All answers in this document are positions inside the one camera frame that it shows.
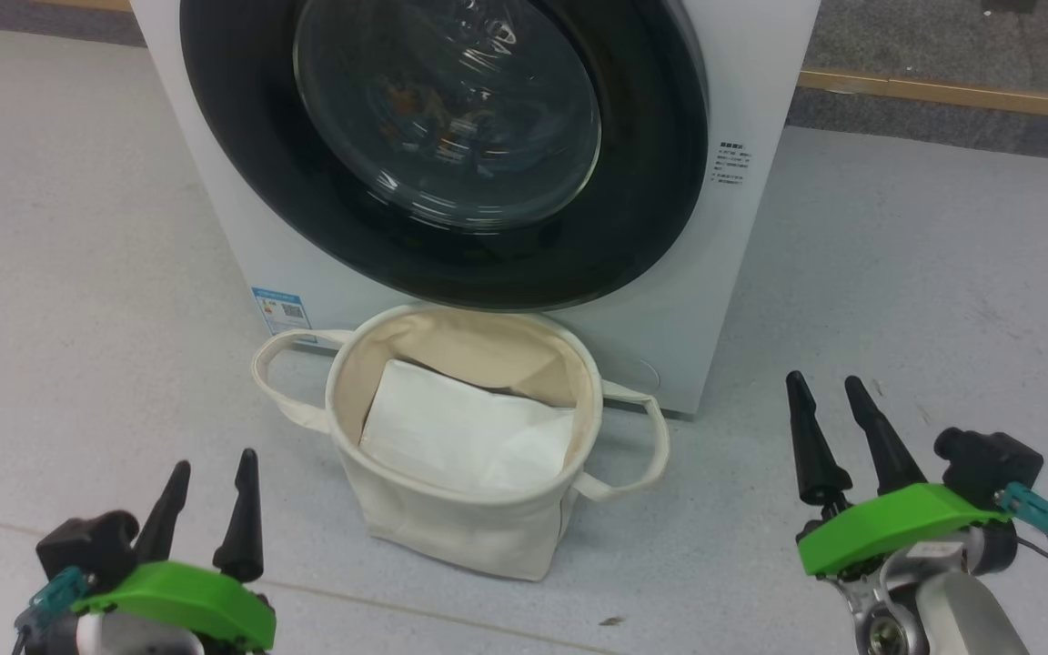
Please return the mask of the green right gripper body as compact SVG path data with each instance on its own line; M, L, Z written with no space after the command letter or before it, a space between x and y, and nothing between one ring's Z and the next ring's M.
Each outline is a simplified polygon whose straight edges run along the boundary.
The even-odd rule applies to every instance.
M837 576L865 560L921 540L1008 519L1010 514L977 509L944 485L919 482L825 519L798 539L796 548L806 575Z

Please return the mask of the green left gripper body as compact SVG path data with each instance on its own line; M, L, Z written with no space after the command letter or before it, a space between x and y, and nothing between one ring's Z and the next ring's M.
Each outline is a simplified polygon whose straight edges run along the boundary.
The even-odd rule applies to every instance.
M71 610L133 614L240 651L271 650L277 630L275 611L252 589L212 569L179 562L138 565L115 589L77 601Z

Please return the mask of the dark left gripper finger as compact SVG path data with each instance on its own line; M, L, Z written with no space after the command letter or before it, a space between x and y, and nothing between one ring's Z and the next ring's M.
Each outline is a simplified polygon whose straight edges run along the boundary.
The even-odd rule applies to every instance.
M163 562L169 559L177 518L185 506L190 477L190 461L178 461L135 540L138 563Z
M265 572L259 464L253 447L241 453L236 490L236 505L224 540L213 556L213 567L238 583L253 583Z

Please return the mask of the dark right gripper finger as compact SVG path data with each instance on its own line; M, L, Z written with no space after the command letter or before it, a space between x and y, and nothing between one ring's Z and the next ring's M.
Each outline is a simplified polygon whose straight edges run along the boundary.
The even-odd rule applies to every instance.
M818 406L799 370L787 374L786 391L800 500L810 506L847 506L845 492L852 489L852 480L831 453L816 418Z
M927 482L914 456L873 401L861 379L848 376L844 380L844 388L853 418L868 440L873 467L876 470L877 495Z

